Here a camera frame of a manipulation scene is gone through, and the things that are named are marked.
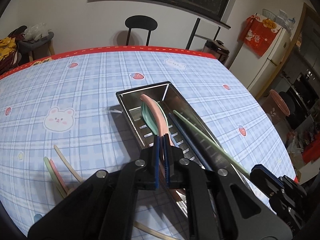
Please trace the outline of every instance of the door frame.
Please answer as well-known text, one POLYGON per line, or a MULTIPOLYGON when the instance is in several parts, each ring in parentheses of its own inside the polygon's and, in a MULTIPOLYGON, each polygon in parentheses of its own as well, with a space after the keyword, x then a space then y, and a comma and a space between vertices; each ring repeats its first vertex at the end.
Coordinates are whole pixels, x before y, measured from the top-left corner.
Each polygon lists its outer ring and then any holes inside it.
POLYGON ((320 16, 309 5, 304 3, 297 29, 296 29, 296 32, 294 33, 294 36, 290 42, 290 45, 289 45, 286 53, 284 54, 284 57, 283 57, 282 61, 280 62, 280 64, 276 67, 276 69, 271 74, 269 79, 266 81, 266 83, 260 89, 259 93, 255 96, 256 100, 259 100, 267 92, 267 89, 271 85, 273 80, 281 73, 282 69, 284 68, 284 64, 287 62, 295 44, 297 43, 297 40, 299 38, 299 35, 300 35, 302 27, 303 27, 304 20, 307 17, 310 17, 311 19, 313 19, 320 26, 320 16))

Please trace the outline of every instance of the chair backrest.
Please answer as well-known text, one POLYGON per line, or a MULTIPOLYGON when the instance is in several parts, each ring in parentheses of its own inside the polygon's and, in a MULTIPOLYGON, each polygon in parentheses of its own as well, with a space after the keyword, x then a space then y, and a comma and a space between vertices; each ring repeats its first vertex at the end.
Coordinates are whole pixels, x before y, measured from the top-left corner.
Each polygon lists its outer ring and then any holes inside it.
POLYGON ((146 46, 148 46, 151 31, 154 31, 158 27, 158 23, 156 22, 155 19, 152 19, 151 17, 145 16, 145 15, 131 16, 125 20, 124 24, 125 24, 125 26, 127 26, 129 28, 127 42, 126 42, 127 46, 129 44, 131 29, 148 30, 149 32, 148 32, 147 43, 146 43, 146 46))

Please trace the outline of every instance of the yellow cloth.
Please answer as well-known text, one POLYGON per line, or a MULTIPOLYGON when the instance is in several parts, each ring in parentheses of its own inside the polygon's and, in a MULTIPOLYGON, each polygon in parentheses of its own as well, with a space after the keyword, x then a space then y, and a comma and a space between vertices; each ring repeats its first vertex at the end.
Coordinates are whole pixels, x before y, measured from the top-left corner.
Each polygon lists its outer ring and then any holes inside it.
POLYGON ((0 60, 9 56, 16 49, 16 38, 6 37, 0 40, 0 60))

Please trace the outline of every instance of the white refrigerator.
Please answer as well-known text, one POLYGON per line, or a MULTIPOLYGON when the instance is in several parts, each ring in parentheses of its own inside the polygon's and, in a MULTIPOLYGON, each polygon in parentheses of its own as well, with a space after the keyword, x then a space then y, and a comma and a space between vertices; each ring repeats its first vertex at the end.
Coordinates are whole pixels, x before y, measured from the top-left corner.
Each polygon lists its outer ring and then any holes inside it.
POLYGON ((262 57, 243 44, 229 70, 255 97, 281 63, 289 44, 290 35, 284 28, 262 57))

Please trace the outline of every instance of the red bag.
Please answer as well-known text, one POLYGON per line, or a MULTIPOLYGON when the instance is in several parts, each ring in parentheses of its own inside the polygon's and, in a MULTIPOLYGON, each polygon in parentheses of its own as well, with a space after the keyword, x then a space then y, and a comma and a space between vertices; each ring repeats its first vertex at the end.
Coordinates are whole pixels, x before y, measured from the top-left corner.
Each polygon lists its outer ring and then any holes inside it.
POLYGON ((261 57, 281 28, 279 24, 257 13, 247 19, 247 25, 240 34, 239 40, 261 57))

